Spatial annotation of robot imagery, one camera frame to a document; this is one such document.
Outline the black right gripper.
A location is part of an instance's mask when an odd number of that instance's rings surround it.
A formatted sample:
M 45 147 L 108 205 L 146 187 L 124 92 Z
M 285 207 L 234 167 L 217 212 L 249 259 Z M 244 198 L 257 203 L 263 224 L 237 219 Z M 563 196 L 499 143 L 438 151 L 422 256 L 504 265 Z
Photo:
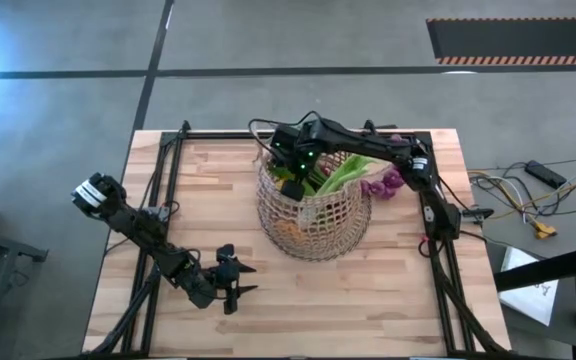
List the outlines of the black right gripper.
M 282 195 L 301 201 L 305 195 L 303 181 L 312 173 L 323 148 L 309 137 L 309 129 L 299 130 L 286 124 L 276 127 L 271 137 L 275 159 L 292 174 L 281 186 Z

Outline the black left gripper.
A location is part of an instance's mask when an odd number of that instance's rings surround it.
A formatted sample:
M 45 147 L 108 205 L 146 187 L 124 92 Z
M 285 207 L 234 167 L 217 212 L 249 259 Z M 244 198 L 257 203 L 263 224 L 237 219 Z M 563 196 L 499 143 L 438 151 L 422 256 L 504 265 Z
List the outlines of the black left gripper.
M 224 290 L 224 314 L 231 315 L 238 309 L 238 298 L 258 288 L 257 285 L 239 286 L 240 273 L 254 273 L 256 269 L 243 264 L 235 255 L 233 244 L 226 244 L 216 251 L 217 265 L 208 269 L 211 283 Z

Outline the pale green leek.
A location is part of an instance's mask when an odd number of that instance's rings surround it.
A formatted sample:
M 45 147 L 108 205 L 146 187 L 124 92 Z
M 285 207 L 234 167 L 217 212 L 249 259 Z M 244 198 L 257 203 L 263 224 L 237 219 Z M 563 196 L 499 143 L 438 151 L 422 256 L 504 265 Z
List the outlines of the pale green leek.
M 346 183 L 372 176 L 384 167 L 384 163 L 377 159 L 357 154 L 347 156 L 340 163 L 331 163 L 331 158 L 325 156 L 317 162 L 316 169 L 326 175 L 326 180 L 315 195 L 324 196 L 339 191 Z

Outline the orange vegetable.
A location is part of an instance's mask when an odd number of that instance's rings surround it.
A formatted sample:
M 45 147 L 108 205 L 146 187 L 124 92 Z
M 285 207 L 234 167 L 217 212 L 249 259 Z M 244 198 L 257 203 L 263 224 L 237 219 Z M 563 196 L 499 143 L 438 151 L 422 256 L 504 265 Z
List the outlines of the orange vegetable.
M 294 241 L 301 241 L 304 233 L 300 227 L 293 221 L 278 220 L 275 223 L 276 230 L 285 237 L 290 237 Z

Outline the black hazard-striped floor mat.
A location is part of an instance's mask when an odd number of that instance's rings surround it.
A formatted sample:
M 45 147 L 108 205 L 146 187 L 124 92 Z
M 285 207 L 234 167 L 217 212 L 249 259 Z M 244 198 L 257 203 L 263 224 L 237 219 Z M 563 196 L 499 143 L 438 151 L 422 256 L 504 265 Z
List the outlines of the black hazard-striped floor mat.
M 430 18 L 436 61 L 456 66 L 576 66 L 576 17 Z

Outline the black power strip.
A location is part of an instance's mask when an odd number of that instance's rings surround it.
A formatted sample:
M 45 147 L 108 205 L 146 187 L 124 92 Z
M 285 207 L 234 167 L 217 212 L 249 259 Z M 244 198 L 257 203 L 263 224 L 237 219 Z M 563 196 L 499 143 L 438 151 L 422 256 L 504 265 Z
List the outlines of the black power strip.
M 557 189 L 567 182 L 565 177 L 535 160 L 527 162 L 524 165 L 524 171 L 553 189 Z

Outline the white paper sheet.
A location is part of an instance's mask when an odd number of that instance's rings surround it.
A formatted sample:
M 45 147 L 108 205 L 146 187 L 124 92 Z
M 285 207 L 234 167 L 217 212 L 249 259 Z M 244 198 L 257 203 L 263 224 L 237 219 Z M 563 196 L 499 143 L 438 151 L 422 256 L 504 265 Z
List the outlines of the white paper sheet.
M 501 271 L 512 270 L 533 262 L 537 262 L 537 259 L 532 255 L 517 248 L 508 247 L 505 251 Z M 554 309 L 558 284 L 558 280 L 551 280 L 502 291 L 498 293 L 498 298 L 503 305 L 548 326 Z

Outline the black aluminium table frame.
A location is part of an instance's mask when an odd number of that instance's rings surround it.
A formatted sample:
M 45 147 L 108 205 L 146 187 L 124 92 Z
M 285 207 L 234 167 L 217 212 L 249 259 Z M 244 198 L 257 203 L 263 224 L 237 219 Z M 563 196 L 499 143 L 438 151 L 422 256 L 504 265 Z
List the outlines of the black aluminium table frame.
M 118 234 L 100 270 L 82 356 L 147 358 L 443 357 L 444 321 L 432 266 L 419 254 L 423 224 L 410 190 L 376 202 L 359 246 L 328 262 L 288 257 L 265 236 L 256 211 L 257 145 L 243 130 L 191 130 L 180 149 L 171 242 L 196 248 L 205 264 L 226 243 L 251 267 L 236 313 L 192 305 L 159 286 L 137 315 L 132 342 L 96 354 L 136 289 L 138 250 Z

